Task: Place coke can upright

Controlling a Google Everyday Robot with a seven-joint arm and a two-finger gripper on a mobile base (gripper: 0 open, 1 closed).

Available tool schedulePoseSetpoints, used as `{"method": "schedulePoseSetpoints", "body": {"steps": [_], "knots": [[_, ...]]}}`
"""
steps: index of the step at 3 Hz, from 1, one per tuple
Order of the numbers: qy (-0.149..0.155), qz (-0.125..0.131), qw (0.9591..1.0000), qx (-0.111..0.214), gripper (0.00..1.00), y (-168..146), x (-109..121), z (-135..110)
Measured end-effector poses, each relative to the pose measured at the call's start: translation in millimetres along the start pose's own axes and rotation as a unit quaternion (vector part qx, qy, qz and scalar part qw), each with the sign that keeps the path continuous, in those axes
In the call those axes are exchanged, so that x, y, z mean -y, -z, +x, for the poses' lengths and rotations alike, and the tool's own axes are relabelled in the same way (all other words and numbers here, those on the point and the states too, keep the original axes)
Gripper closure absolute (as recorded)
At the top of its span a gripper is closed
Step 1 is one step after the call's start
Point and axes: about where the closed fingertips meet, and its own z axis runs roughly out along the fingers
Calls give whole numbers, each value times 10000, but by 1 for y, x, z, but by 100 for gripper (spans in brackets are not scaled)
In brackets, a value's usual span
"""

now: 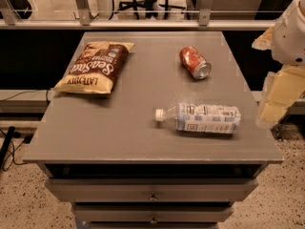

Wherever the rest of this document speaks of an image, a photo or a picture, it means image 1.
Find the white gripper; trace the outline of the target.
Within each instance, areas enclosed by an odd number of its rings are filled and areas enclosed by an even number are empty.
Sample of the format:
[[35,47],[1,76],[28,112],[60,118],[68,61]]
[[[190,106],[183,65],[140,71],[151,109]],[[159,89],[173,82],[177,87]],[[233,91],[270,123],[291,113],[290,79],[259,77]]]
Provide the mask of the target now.
[[286,64],[266,76],[255,121],[260,128],[273,128],[305,92],[305,0],[293,0],[252,48],[272,48],[273,59]]

